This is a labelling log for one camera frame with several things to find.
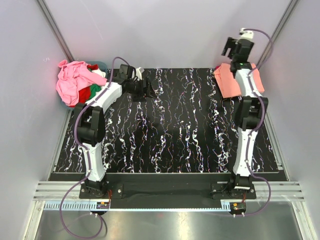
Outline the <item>salmon orange t-shirt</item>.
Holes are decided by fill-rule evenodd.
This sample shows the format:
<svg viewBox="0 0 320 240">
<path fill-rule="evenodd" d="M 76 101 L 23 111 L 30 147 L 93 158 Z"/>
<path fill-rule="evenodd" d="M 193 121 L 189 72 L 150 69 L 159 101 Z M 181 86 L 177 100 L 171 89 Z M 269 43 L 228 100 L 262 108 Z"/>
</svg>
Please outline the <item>salmon orange t-shirt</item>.
<svg viewBox="0 0 320 240">
<path fill-rule="evenodd" d="M 218 87 L 223 98 L 233 98 L 241 96 L 240 87 L 230 71 L 230 64 L 222 63 L 213 72 Z M 265 89 L 261 81 L 259 70 L 253 71 L 253 79 L 260 93 L 264 93 Z"/>
</svg>

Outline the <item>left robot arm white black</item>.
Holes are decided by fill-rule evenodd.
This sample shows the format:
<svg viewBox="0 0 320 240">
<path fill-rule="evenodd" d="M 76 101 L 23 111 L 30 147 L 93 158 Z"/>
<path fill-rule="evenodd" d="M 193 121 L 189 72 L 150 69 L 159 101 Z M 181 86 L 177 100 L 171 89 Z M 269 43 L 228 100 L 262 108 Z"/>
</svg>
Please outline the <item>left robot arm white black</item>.
<svg viewBox="0 0 320 240">
<path fill-rule="evenodd" d="M 102 140 L 106 135 L 105 113 L 123 94 L 130 94 L 133 102 L 156 99 L 157 95 L 148 77 L 143 77 L 142 67 L 121 64 L 118 73 L 86 103 L 74 107 L 75 140 L 85 154 L 86 177 L 93 182 L 90 192 L 97 198 L 108 193 L 108 186 L 102 182 L 106 172 L 102 160 Z"/>
</svg>

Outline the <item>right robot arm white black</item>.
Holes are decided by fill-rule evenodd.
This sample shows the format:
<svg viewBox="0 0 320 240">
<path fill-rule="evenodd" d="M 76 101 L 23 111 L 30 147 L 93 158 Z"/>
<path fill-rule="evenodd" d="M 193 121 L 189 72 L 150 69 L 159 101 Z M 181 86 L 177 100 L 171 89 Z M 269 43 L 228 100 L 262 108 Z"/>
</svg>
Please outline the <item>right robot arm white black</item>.
<svg viewBox="0 0 320 240">
<path fill-rule="evenodd" d="M 245 38 L 229 37 L 222 55 L 231 59 L 230 72 L 240 88 L 241 101 L 234 116 L 238 130 L 236 160 L 227 185 L 228 195 L 239 198 L 253 187 L 252 158 L 256 137 L 264 121 L 268 99 L 254 81 L 254 68 L 248 61 L 254 43 Z"/>
</svg>

